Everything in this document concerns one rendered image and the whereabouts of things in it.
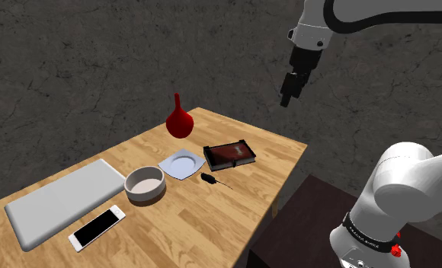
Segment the white smartphone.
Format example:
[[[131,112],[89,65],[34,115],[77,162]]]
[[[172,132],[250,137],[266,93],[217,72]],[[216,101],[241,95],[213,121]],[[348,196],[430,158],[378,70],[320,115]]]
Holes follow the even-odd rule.
[[[125,218],[126,214],[118,206],[113,205],[68,236],[69,242],[76,252],[80,252]]]

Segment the white square plate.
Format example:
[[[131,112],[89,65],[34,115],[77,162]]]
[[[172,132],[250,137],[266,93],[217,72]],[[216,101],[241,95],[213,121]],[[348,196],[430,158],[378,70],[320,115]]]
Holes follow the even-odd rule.
[[[184,180],[200,170],[205,162],[204,158],[181,149],[164,161],[161,161],[158,166],[167,175],[177,180]]]

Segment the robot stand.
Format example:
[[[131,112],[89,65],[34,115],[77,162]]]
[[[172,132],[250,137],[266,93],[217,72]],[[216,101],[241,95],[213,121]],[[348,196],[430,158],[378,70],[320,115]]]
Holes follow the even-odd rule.
[[[329,235],[356,201],[309,175],[251,247],[246,268],[341,268]],[[442,268],[442,241],[411,225],[400,235],[411,268]]]

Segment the white round bowl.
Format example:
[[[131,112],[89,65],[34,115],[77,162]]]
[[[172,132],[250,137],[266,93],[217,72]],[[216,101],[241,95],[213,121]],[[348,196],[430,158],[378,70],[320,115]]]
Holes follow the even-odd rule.
[[[145,166],[132,171],[124,182],[131,201],[145,202],[159,196],[166,188],[165,175],[159,167]]]

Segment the small black brush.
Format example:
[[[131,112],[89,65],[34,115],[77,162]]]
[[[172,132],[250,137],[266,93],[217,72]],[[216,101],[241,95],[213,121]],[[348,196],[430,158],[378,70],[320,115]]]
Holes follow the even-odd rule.
[[[201,173],[200,177],[201,177],[202,180],[206,181],[209,184],[221,183],[222,185],[227,186],[227,184],[218,181],[214,176],[212,176],[210,174]]]

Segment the wooden table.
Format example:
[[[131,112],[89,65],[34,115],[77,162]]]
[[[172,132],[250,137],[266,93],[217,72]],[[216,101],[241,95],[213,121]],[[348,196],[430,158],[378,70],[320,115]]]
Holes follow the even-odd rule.
[[[165,126],[147,130],[101,152],[121,174],[156,165],[180,149],[201,154],[206,145],[244,139],[255,162],[217,171],[227,184],[209,184],[198,174],[168,177],[164,196],[135,206],[118,193],[31,251],[22,251],[0,200],[0,268],[232,268],[305,151],[301,142],[197,107],[194,129],[176,139]],[[76,252],[68,236],[113,205],[126,218]]]

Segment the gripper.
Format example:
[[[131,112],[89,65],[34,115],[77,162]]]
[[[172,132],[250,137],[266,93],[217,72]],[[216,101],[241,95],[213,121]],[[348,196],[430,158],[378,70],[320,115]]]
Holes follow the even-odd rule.
[[[293,47],[289,61],[289,64],[293,67],[293,72],[285,75],[280,89],[280,105],[282,107],[288,106],[290,98],[300,96],[302,89],[308,83],[311,71],[317,67],[321,55],[322,50]]]

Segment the dark red book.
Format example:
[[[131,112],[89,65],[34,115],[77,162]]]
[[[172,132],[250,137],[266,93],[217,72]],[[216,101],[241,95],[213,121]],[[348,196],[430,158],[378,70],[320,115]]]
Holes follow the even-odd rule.
[[[255,162],[256,154],[244,139],[218,146],[204,146],[203,154],[211,171],[235,168]]]

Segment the red round vase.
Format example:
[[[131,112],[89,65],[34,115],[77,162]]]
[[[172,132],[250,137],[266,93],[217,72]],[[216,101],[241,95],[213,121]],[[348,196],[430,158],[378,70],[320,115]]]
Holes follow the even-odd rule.
[[[194,128],[193,117],[181,108],[179,93],[175,93],[175,109],[168,116],[165,126],[168,132],[177,139],[188,137]]]

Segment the grey closed laptop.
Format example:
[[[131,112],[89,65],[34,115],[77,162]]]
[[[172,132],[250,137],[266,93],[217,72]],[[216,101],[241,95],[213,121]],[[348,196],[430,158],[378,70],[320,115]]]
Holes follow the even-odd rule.
[[[5,206],[28,252],[124,190],[125,177],[99,159]]]

